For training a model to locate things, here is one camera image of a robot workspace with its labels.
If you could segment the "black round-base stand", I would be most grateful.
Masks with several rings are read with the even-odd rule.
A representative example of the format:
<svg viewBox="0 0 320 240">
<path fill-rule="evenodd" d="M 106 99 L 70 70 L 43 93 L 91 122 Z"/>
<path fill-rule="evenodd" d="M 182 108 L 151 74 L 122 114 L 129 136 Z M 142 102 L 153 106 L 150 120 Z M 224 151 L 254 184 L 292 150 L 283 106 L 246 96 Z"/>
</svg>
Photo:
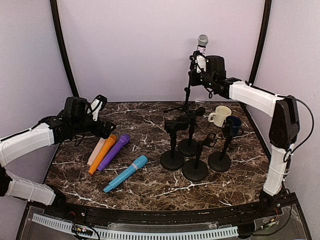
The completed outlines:
<svg viewBox="0 0 320 240">
<path fill-rule="evenodd" d="M 231 159 L 227 155 L 227 149 L 229 148 L 232 139 L 233 132 L 232 127 L 234 122 L 228 116 L 224 121 L 223 133 L 225 136 L 225 142 L 222 151 L 215 151 L 211 153 L 208 157 L 208 165 L 209 167 L 219 173 L 227 172 L 231 167 Z"/>
<path fill-rule="evenodd" d="M 169 171 L 180 169 L 185 162 L 185 157 L 176 150 L 177 132 L 189 128 L 189 117 L 181 115 L 175 120 L 165 120 L 164 129 L 170 136 L 170 150 L 165 151 L 160 157 L 160 164 Z"/>
<path fill-rule="evenodd" d="M 199 141 L 196 146 L 195 158 L 186 161 L 182 167 L 183 176 L 191 182 L 200 182 L 208 175 L 207 164 L 201 160 L 203 147 L 213 148 L 217 142 L 217 134 L 210 132 L 205 139 Z"/>
<path fill-rule="evenodd" d="M 198 142 L 193 139 L 195 132 L 197 117 L 203 116 L 206 112 L 204 107 L 199 107 L 196 110 L 188 110 L 186 115 L 189 117 L 188 138 L 181 140 L 178 144 L 178 151 L 185 157 L 194 157 L 197 154 Z"/>
</svg>

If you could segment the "black tripod microphone stand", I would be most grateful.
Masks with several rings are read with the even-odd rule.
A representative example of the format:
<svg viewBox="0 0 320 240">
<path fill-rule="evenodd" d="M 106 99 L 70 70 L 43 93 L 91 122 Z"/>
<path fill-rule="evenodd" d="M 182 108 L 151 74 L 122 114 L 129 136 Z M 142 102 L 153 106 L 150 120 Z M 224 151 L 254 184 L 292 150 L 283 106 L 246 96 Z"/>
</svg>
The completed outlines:
<svg viewBox="0 0 320 240">
<path fill-rule="evenodd" d="M 191 82 L 192 82 L 192 78 L 193 78 L 192 74 L 195 69 L 196 57 L 198 54 L 200 54 L 200 51 L 196 50 L 193 52 L 192 55 L 189 56 L 189 60 L 190 60 L 190 67 L 189 67 L 189 72 L 188 72 L 189 79 L 188 79 L 187 87 L 184 88 L 184 91 L 185 91 L 184 103 L 181 106 L 164 110 L 163 113 L 168 113 L 168 112 L 175 111 L 175 110 L 180 111 L 182 113 L 185 113 L 189 109 L 189 98 L 190 98 L 190 94 L 191 94 Z"/>
</svg>

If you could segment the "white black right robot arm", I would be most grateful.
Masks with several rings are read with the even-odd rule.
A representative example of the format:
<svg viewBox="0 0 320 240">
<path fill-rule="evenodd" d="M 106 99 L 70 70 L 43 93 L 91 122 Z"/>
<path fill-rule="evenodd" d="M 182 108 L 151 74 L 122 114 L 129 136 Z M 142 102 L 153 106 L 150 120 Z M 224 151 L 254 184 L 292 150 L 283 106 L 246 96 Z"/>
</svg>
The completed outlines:
<svg viewBox="0 0 320 240">
<path fill-rule="evenodd" d="M 195 51 L 189 59 L 192 87 L 203 86 L 210 94 L 249 105 L 272 118 L 268 134 L 271 160 L 263 191 L 270 196 L 278 194 L 288 173 L 289 154 L 294 150 L 300 131 L 297 103 L 292 96 L 280 96 L 238 78 L 228 78 L 221 56 L 204 56 Z"/>
</svg>

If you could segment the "purple microphone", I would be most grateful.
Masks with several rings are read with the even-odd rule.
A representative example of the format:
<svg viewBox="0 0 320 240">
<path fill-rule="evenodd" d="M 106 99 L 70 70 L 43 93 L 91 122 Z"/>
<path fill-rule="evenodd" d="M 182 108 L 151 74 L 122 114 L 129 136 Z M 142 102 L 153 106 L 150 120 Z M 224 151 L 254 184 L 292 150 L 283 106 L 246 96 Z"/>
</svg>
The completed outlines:
<svg viewBox="0 0 320 240">
<path fill-rule="evenodd" d="M 115 145 L 110 149 L 110 151 L 103 158 L 102 162 L 97 167 L 97 170 L 102 172 L 107 165 L 111 162 L 111 160 L 118 154 L 118 152 L 129 143 L 131 136 L 127 133 L 120 136 Z"/>
</svg>

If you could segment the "pink microphone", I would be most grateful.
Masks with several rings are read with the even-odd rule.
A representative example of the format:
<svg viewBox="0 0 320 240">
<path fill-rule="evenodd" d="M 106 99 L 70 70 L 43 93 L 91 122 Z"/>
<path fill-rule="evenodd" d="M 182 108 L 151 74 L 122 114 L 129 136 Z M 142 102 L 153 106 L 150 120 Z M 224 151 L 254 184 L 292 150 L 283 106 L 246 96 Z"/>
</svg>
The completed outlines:
<svg viewBox="0 0 320 240">
<path fill-rule="evenodd" d="M 99 154 L 100 150 L 102 149 L 103 145 L 105 144 L 105 139 L 104 138 L 100 138 L 98 143 L 96 144 L 95 148 L 93 149 L 88 161 L 87 161 L 87 165 L 91 166 L 94 162 L 94 160 L 96 159 L 97 155 Z"/>
</svg>

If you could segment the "orange microphone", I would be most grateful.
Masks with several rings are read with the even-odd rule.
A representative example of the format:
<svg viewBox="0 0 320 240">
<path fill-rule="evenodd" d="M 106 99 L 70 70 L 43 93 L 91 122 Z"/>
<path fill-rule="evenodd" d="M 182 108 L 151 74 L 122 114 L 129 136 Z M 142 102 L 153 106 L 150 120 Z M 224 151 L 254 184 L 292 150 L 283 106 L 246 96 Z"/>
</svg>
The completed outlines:
<svg viewBox="0 0 320 240">
<path fill-rule="evenodd" d="M 102 138 L 101 147 L 99 148 L 99 151 L 97 152 L 88 170 L 88 172 L 91 175 L 93 175 L 96 172 L 99 164 L 102 162 L 102 160 L 107 155 L 107 153 L 112 148 L 112 146 L 116 143 L 116 141 L 117 141 L 117 137 L 114 134 L 111 134 L 107 139 Z"/>
</svg>

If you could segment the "glitter silver microphone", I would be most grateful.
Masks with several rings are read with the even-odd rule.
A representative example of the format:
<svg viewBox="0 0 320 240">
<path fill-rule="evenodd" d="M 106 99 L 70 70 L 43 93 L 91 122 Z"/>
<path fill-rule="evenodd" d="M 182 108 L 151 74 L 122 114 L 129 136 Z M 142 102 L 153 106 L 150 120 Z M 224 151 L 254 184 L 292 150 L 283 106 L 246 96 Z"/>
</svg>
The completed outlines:
<svg viewBox="0 0 320 240">
<path fill-rule="evenodd" d="M 206 53 L 206 47 L 209 42 L 209 38 L 206 34 L 201 34 L 197 38 L 197 51 L 199 51 L 201 54 Z"/>
</svg>

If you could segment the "light blue microphone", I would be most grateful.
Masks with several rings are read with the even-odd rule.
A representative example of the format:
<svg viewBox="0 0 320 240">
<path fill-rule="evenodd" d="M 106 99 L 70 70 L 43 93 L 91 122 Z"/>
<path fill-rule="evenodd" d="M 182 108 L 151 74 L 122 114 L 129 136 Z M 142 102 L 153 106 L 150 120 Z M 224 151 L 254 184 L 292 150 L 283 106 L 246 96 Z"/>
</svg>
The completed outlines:
<svg viewBox="0 0 320 240">
<path fill-rule="evenodd" d="M 108 183 L 108 185 L 103 189 L 105 193 L 110 192 L 115 189 L 121 183 L 123 183 L 126 179 L 128 179 L 131 175 L 133 175 L 136 171 L 141 169 L 148 162 L 148 158 L 145 155 L 141 155 L 136 158 L 132 164 L 127 167 L 124 171 L 122 171 L 116 178 Z"/>
</svg>

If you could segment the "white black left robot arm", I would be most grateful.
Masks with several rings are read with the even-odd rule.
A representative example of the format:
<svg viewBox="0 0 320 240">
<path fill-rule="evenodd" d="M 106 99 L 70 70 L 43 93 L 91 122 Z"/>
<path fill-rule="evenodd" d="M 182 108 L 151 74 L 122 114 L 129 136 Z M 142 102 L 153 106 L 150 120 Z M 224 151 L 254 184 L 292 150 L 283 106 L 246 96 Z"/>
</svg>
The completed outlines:
<svg viewBox="0 0 320 240">
<path fill-rule="evenodd" d="M 98 95 L 92 102 L 82 97 L 68 97 L 58 115 L 42 118 L 35 126 L 0 140 L 0 195 L 37 202 L 50 206 L 60 218 L 71 213 L 65 196 L 55 187 L 19 177 L 6 170 L 14 160 L 35 150 L 73 140 L 77 136 L 92 134 L 106 139 L 116 125 L 100 120 L 99 113 L 108 99 Z"/>
</svg>

